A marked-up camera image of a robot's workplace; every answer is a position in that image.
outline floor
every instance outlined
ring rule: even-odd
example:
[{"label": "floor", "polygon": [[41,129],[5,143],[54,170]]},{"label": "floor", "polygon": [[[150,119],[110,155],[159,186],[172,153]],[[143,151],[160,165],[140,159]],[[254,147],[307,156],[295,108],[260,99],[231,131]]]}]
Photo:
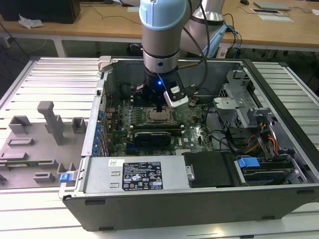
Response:
[{"label": "floor", "polygon": [[[0,98],[10,87],[14,79],[19,75],[20,71],[28,62],[17,44],[10,39],[10,49],[0,50]],[[41,39],[17,39],[22,49],[29,56],[51,56],[57,57],[53,41]],[[101,42],[101,55],[127,56],[126,43],[109,43]],[[65,47],[69,57],[96,57],[95,43],[89,41],[65,41]],[[236,49],[232,49],[227,57],[232,58]],[[246,58],[252,61],[269,61],[267,60],[267,52],[265,50],[242,49],[240,55],[236,58]],[[283,51],[278,51],[271,61],[286,62],[293,71],[305,82],[309,80],[311,75],[318,67],[319,54],[317,58],[312,52],[288,52],[287,55]],[[313,77],[309,87],[315,91],[318,88],[319,79]]]}]

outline laptop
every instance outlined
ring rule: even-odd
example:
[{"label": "laptop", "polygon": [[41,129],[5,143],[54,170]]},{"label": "laptop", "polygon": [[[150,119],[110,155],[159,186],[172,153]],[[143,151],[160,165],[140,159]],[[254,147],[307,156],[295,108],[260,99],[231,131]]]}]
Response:
[{"label": "laptop", "polygon": [[277,3],[277,2],[255,1],[254,4],[260,9],[273,9],[273,10],[282,10],[282,11],[290,10],[288,6],[282,3]]}]

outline robotic arm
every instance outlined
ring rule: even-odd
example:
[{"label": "robotic arm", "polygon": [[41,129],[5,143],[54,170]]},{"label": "robotic arm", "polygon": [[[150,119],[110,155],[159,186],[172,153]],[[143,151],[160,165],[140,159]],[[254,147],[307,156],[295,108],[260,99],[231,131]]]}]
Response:
[{"label": "robotic arm", "polygon": [[[172,108],[187,103],[187,93],[177,72],[179,49],[201,54],[183,28],[193,36],[204,54],[208,57],[214,55],[226,30],[221,12],[224,0],[116,1],[140,6],[145,66],[144,84],[137,89],[140,96],[156,103],[158,111],[161,111],[165,102]],[[205,11],[207,22],[200,5]]]}]

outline warning label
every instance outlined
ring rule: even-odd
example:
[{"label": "warning label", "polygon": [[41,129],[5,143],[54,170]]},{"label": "warning label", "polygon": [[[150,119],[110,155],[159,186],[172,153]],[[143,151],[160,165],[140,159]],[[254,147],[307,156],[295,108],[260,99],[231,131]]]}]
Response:
[{"label": "warning label", "polygon": [[160,162],[124,163],[124,191],[163,189]]}]

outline motherboard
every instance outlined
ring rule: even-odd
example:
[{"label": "motherboard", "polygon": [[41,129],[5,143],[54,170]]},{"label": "motherboard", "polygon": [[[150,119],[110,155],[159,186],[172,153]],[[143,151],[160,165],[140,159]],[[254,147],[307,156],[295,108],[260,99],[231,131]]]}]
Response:
[{"label": "motherboard", "polygon": [[107,108],[109,156],[181,155],[213,151],[203,125],[206,105],[184,104],[161,112],[152,105],[121,101]]}]

